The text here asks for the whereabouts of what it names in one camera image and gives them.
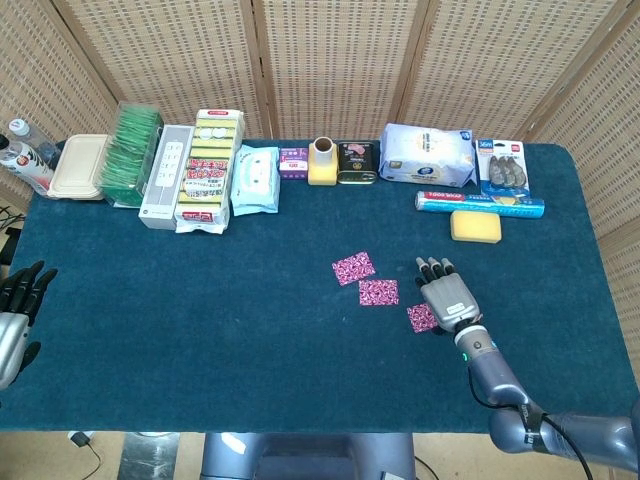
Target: white bottle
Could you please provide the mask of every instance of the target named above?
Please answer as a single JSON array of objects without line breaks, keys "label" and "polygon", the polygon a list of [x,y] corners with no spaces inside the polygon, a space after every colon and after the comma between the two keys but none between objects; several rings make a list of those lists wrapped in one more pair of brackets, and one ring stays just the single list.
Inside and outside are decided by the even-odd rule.
[{"label": "white bottle", "polygon": [[10,142],[0,135],[0,164],[7,170],[27,182],[36,193],[47,196],[53,170],[29,145],[24,142]]},{"label": "white bottle", "polygon": [[56,169],[62,152],[38,127],[16,118],[9,123],[9,130],[16,140],[33,148],[52,170]]}]

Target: white plastic bag package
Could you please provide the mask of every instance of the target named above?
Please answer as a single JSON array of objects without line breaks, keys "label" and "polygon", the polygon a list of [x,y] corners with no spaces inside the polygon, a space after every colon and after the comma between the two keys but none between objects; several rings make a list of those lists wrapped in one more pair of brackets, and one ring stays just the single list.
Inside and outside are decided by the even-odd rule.
[{"label": "white plastic bag package", "polygon": [[471,130],[388,123],[380,137],[380,177],[448,187],[476,183]]}]

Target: pink card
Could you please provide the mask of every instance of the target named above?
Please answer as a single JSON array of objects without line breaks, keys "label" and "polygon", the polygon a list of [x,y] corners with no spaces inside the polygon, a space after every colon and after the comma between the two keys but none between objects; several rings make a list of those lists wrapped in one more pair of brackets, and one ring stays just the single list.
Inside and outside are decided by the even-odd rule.
[{"label": "pink card", "polygon": [[331,266],[342,287],[376,273],[367,252],[356,253],[331,264]]},{"label": "pink card", "polygon": [[397,305],[396,280],[360,280],[360,305]]},{"label": "pink card", "polygon": [[411,327],[416,333],[426,332],[438,326],[436,317],[426,303],[407,308],[407,314]]}]

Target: plastic food container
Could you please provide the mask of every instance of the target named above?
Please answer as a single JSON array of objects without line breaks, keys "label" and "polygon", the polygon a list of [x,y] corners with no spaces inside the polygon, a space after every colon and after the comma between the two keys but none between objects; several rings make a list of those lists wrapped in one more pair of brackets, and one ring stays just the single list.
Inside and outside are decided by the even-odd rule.
[{"label": "plastic food container", "polygon": [[107,135],[80,134],[65,143],[49,186],[49,196],[74,200],[102,200],[97,187]]}]

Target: dark teal tablecloth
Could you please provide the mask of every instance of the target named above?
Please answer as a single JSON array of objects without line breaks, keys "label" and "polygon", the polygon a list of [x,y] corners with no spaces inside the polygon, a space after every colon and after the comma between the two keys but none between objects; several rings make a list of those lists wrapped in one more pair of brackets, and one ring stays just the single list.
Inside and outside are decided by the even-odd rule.
[{"label": "dark teal tablecloth", "polygon": [[[415,210],[419,185],[385,181],[283,181],[280,213],[232,218],[222,236],[36,198],[14,266],[60,273],[39,357],[0,392],[0,428],[484,432],[452,339],[409,326],[416,255],[455,262],[544,408],[627,414],[637,389],[573,161],[525,152],[547,210],[503,218],[497,245],[452,241],[448,214]],[[398,306],[361,307],[357,283],[338,285],[331,263],[363,250],[375,278],[398,280]]]}]

